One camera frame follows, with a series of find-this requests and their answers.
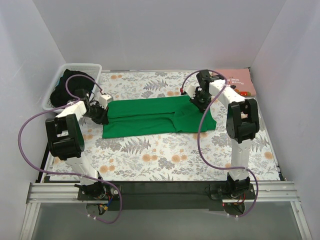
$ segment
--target cable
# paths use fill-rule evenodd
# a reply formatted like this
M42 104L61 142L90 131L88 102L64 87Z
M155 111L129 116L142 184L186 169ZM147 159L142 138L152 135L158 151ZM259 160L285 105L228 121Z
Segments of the cable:
M25 152L24 152L24 150L23 150L23 148L22 148L21 135L22 135L22 132L23 132L24 128L26 127L26 125L27 125L30 121L32 121L33 119L35 119L35 118L37 118L37 117L39 117L39 116L41 116L41 115L43 115L43 114L50 113L50 112L53 112L53 111L56 111L56 110L60 110L60 109L64 109L64 108L69 107L69 106L71 106L72 104L78 103L78 102L80 101L80 98L79 98L78 96L73 95L73 94L69 91L69 89L68 89L68 83L69 83L70 79L75 78L75 77L85 77L85 78L89 79L90 81L94 82L95 85L97 85L97 87L100 89L100 92L101 92L101 93L103 92L103 89L98 85L98 83L96 83L93 79L91 79L90 77L88 77L88 76L86 76L86 75L76 74L76 75L70 76L70 77L66 80L66 82L65 82L65 89L66 89L67 93L68 93L70 96L72 96L73 98L76 99L76 101L73 102L73 103L66 104L66 105L64 105L64 106L59 106L59 107L53 108L53 109L51 109L51 110L46 110L46 111L37 113L36 115L30 117L27 121L25 121L25 123L22 125L22 127L20 128L19 133L18 133L18 147L19 147L19 151L20 151L23 159L25 160L25 162L26 162L30 167L32 167L33 169L35 169L35 170L37 170L37 171L39 171L39 172L42 172L42 173L45 173L45 174L73 175L73 176L78 176L78 177L84 177L84 178L87 178L87 179L91 179L91 180L94 180L94 181L98 181L98 182L102 182L102 183L104 183L104 184L110 185L110 186L113 187L115 190L117 190L118 193L119 193L120 210L119 210L119 213L118 213L118 215L115 217L114 220L112 220L112 221L106 221L106 220L104 220L104 219L102 219L102 218L99 218L99 217L96 217L96 216L90 216L90 217L93 217L94 219L96 219L96 220L98 220L98 221L100 221L100 222L103 222L103 223L105 223L105 224L113 224L113 223L114 223L115 221L117 221L118 218L120 217L121 212L122 212L122 205L123 205L121 192L120 192L120 190L117 188L117 186L115 186L115 185L114 185L113 183L111 183L111 182L108 182L108 181L105 181L105 180L102 180L102 179L98 179L98 178L94 178L94 177L91 177L91 176L87 176L87 175L82 175L82 174L80 174L80 173L75 173L75 172L55 172L55 171L43 170L43 169L41 169L41 168L33 165L32 162L29 161L29 159L27 158L27 156L26 156L26 154L25 154Z
M182 87L180 89L180 91L183 89L184 85L185 85L185 82L187 81L187 79L192 76L193 74L196 74L198 72L200 72L201 70L198 70L198 71L194 71L192 73L190 73L183 81L182 83ZM258 198L258 193L259 193L259 185L258 185L258 180L255 176L255 174L249 169L249 168L246 168L244 166L232 166L232 167L219 167L219 166L214 166L212 164L210 164L206 159L205 157L203 156L202 154L202 151L201 151L201 147L200 147L200 133L201 133L201 128L202 128L202 125L204 123L204 120L205 120L205 117L208 113L208 111L210 110L210 107L211 105L215 102L216 99L218 99L218 97L221 95L221 93L226 89L227 87L227 84L228 84L228 79L223 75L221 74L220 72L217 72L217 71L214 71L214 70L208 70L209 72L212 72L212 73L215 73L215 74L219 74L220 76L222 76L224 78L224 86L222 87L222 89L218 92L218 94L212 99L212 101L209 103L209 105L206 107L204 113L203 113L203 116L201 118L201 121L200 121L200 124L199 124L199 128L198 128L198 133L197 133L197 145L198 145L198 151L199 151L199 155L200 157L202 158L202 160L205 162L205 164L207 164L209 167L212 167L214 169L217 169L217 170L232 170L232 169L243 169L243 170L246 170L248 171L254 178L254 181L255 181L255 185L256 185L256 194L255 194L255 198L253 200L253 203L252 205L250 206L250 208L248 209L248 211L246 211L245 213L243 213L242 215L238 216L238 217L244 217L246 216L253 208L254 206L256 205L256 202L257 202L257 198Z

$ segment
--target black cloth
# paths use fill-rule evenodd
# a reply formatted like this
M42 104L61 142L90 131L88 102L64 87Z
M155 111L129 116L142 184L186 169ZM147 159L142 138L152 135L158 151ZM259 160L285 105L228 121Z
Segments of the black cloth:
M69 100L73 100L74 98L70 96L66 90L66 81L69 77L73 75L85 75L93 79L91 76L86 74L85 72L82 71L71 71L69 69L66 69L63 73L63 76L60 77L60 81L58 85L55 87L55 90L51 93L50 95L50 101L51 104L54 107L61 107L63 105L66 105ZM89 93L92 92L92 89L94 88L94 83L90 81L89 79L83 77L83 76L76 76L70 79L68 83L68 89L69 91L73 94L75 94L75 91L78 89L85 89Z

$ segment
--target green object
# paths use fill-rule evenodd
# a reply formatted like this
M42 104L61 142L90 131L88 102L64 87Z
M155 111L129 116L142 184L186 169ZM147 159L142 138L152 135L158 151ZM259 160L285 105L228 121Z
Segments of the green object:
M189 99L173 96L112 101L108 104L109 124L103 125L102 138L197 133L203 114ZM208 112L201 132L216 129L216 123Z

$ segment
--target floral tablecloth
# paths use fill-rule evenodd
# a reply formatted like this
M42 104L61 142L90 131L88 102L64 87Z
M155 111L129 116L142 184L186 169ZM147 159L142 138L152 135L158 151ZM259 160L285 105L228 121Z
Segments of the floral tablecloth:
M100 85L115 101L179 96L179 88L190 72L108 72L102 73ZM229 167L231 140L226 132L227 110L220 102L211 107L216 130L201 134L201 148L213 165ZM250 150L249 168L258 180L280 180L265 125ZM225 180L227 171L207 166L199 157L197 134L167 133L102 139L103 126L88 118L80 121L85 140L85 154L103 179L110 181L217 181ZM53 171L72 172L55 158ZM78 180L76 176L52 175L51 181Z

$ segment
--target wall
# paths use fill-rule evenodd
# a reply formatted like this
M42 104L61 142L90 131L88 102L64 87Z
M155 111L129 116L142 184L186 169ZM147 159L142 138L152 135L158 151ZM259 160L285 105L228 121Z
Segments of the wall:
M33 0L67 62L250 67L285 0Z
M251 73L280 168L320 239L320 3L286 1Z
M42 110L42 96L65 61L32 0L0 1L0 46L0 238L16 240L29 184L38 176L19 153L18 131ZM38 166L47 142L44 121L34 120L23 135L27 156Z

